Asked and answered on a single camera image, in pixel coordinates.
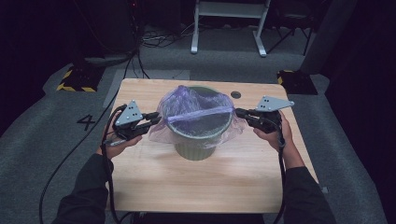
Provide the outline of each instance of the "hand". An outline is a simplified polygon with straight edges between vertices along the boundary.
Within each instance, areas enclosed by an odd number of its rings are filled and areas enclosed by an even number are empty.
[[[282,118],[282,134],[283,138],[285,139],[286,143],[292,141],[292,134],[291,134],[291,128],[289,125],[289,121],[286,119],[285,115],[282,113],[282,111],[279,110],[280,117]],[[273,133],[265,133],[260,129],[253,129],[253,132],[257,134],[261,139],[268,141],[271,147],[276,149],[276,151],[279,151],[279,142],[278,142],[278,133],[273,132]]]
[[[114,122],[114,120],[115,120],[116,117],[117,117],[117,115],[114,116],[114,119],[112,120],[111,125],[110,125],[110,127],[108,128],[108,133],[107,133],[107,139],[110,139],[110,138],[111,138],[111,139],[113,139],[113,141],[119,141],[119,140],[121,140],[121,139],[119,139],[119,138],[116,136],[116,134],[114,133],[113,126],[112,126],[112,124],[113,124],[113,122]],[[136,145],[140,140],[142,140],[142,136],[141,136],[141,135],[139,135],[139,136],[137,136],[136,138],[131,139],[131,140],[127,141],[127,142],[120,143],[120,144],[118,144],[118,145],[116,145],[116,146],[114,146],[114,147],[106,146],[106,154],[107,154],[108,159],[111,160],[111,159],[113,159],[114,157],[120,155],[121,152],[123,152],[123,150],[124,150],[125,148],[127,148],[127,147],[132,147],[132,146]],[[99,148],[96,150],[96,153],[99,154],[99,155],[102,155],[102,149],[99,147]]]

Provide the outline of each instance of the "transparent plastic bag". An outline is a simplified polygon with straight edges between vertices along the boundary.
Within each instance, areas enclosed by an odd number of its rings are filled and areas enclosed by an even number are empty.
[[[178,86],[161,99],[157,112],[162,119],[148,134],[154,142],[212,148],[247,126],[227,95],[204,86]]]

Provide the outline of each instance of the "white metal stand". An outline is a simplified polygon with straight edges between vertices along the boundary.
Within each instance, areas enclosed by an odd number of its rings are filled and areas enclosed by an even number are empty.
[[[264,4],[216,3],[196,0],[191,53],[198,52],[199,16],[239,17],[260,19],[259,28],[257,31],[253,31],[253,36],[260,55],[265,57],[267,53],[262,44],[261,34],[270,3],[271,0],[266,0]]]

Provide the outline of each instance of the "wooden table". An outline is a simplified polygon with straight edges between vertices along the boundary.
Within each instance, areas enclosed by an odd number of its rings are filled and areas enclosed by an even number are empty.
[[[136,100],[142,113],[153,112],[163,96],[178,85],[204,85],[230,95],[235,107],[255,108],[264,95],[287,99],[282,86],[209,81],[124,79],[115,107]],[[295,145],[317,179],[291,108],[282,109]],[[246,127],[234,139],[217,146],[203,161],[188,161],[171,144],[149,141],[113,159],[117,210],[145,212],[277,213],[281,179],[277,152]]]

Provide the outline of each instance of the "person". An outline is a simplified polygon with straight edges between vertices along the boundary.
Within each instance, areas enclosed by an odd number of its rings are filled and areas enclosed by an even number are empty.
[[[286,169],[284,188],[285,211],[284,223],[333,224],[335,217],[328,205],[318,183],[304,165],[297,147],[292,140],[289,122],[280,111],[282,118],[282,133],[286,145],[283,150],[283,161]],[[253,129],[271,147],[279,150],[277,133],[264,133]],[[126,147],[136,145],[142,136],[137,136],[128,142],[107,148],[107,157],[113,169],[111,159],[120,155]],[[75,187],[71,194],[61,199],[57,217],[52,224],[61,223],[105,223],[106,202],[106,171],[103,166],[102,149],[98,148],[82,169],[79,171]],[[148,213],[148,216],[138,217],[134,223],[264,223],[260,214],[161,214]]]

